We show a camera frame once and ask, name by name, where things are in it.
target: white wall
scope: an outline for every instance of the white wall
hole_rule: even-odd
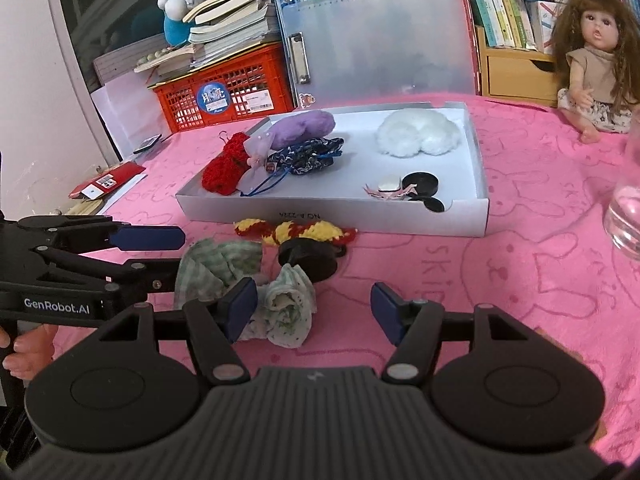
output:
[[[69,192],[105,166],[48,0],[0,0],[0,151],[0,207],[11,220],[68,205]]]

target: floral skirt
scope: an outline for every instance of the floral skirt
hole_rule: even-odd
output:
[[[611,111],[610,104],[599,101],[594,101],[590,108],[580,108],[569,97],[567,88],[561,88],[558,92],[558,108],[564,108],[580,114],[603,132],[628,134],[631,127],[631,110],[621,110],[620,113],[614,114]]]

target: pink blanket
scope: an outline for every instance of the pink blanket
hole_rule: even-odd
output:
[[[236,344],[236,350],[252,371],[271,364],[370,365],[380,370],[393,347],[370,313],[374,282],[386,282],[405,298],[440,301],[449,310],[494,303],[580,352],[607,393],[608,433],[595,449],[606,460],[628,463],[638,455],[640,432],[640,264],[613,248],[602,229],[625,137],[605,136],[596,145],[583,146],[554,112],[465,100],[478,131],[491,197],[487,236],[361,234],[337,275],[317,286],[318,313],[301,349],[251,341]],[[234,238],[230,225],[188,221],[174,194],[219,152],[221,130],[232,134],[251,124],[173,137],[146,164],[148,177],[109,214],[133,224],[177,224],[188,243],[210,236]],[[278,270],[274,256],[267,250],[264,257],[272,276]],[[123,261],[132,255],[105,251],[100,257]],[[151,301],[161,308],[171,304],[166,295]],[[58,354],[87,333],[61,328]],[[462,351],[449,345],[444,360]],[[190,365],[184,345],[167,344],[162,351]]]

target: red envelope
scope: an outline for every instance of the red envelope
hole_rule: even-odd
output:
[[[112,168],[96,176],[92,180],[83,182],[69,194],[69,198],[85,196],[90,200],[95,200],[96,198],[105,197],[143,171],[145,171],[145,168],[137,165],[135,162],[124,162],[116,168]]]

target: doll hair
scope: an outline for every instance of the doll hair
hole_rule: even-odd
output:
[[[569,0],[556,19],[551,33],[556,76],[560,88],[569,88],[569,63],[566,54],[584,47],[580,28],[582,14],[587,10],[608,12],[618,26],[618,46],[613,51],[613,111],[640,102],[640,33],[631,10],[620,0]]]

